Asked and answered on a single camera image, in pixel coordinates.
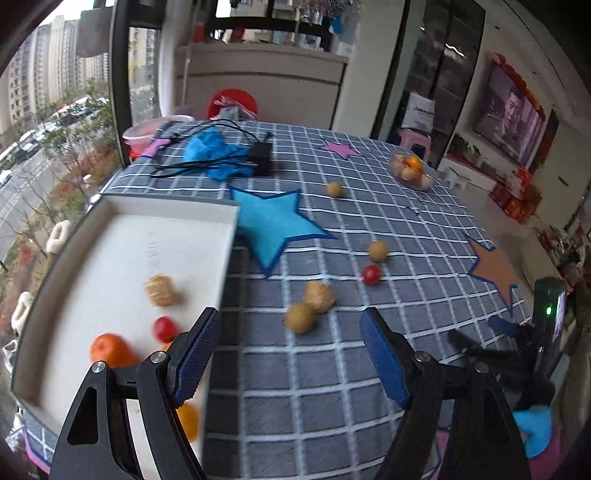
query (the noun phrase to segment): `blue glove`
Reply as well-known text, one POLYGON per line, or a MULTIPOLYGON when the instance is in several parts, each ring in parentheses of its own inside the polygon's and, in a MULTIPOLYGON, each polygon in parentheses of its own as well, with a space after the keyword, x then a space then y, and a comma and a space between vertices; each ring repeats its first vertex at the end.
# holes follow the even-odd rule
POLYGON ((193 136, 183 152, 183 161, 224 160, 223 164, 207 169, 207 176, 214 180, 227 180, 231 176, 252 177, 254 167, 239 165, 246 160, 250 147, 227 144, 215 127, 205 129, 193 136))
POLYGON ((552 439, 550 407, 534 406, 529 410, 515 411, 513 418, 517 428, 528 436, 525 441, 527 458, 533 458, 546 450, 552 439))

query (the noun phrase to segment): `blue star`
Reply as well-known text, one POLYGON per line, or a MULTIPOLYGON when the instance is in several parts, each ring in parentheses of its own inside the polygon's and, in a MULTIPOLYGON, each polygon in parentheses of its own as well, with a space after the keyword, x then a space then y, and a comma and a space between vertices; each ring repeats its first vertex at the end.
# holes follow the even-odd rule
POLYGON ((301 190, 261 196, 230 187, 232 200, 240 203, 238 234, 248 240, 265 277, 289 242, 309 238, 334 238, 302 215, 298 209, 301 190))

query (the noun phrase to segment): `tv screen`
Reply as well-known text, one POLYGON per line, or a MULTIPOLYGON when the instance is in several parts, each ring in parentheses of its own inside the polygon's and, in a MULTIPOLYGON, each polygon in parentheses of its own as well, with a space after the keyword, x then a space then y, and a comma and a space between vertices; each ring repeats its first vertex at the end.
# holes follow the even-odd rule
POLYGON ((513 80, 496 63, 474 125, 476 133, 524 166, 544 121, 513 80))

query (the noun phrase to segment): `bowl of fruit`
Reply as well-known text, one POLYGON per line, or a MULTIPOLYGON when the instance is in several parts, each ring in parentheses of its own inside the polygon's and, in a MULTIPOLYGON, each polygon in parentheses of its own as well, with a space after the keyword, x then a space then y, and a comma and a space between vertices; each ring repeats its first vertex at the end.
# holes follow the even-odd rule
POLYGON ((432 168, 416 155, 394 154, 391 169, 400 183, 413 190, 428 190, 435 181, 434 176, 428 173, 432 168))

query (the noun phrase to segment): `pink container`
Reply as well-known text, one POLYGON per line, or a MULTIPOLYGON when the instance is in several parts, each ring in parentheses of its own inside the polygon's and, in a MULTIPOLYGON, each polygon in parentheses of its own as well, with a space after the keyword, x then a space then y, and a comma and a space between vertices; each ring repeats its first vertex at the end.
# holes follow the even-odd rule
POLYGON ((131 148, 131 153, 140 156, 142 152, 152 143, 152 137, 160 125, 178 120, 180 122, 192 122, 195 119, 190 115, 169 115, 148 120, 128 128, 122 135, 125 143, 131 148))

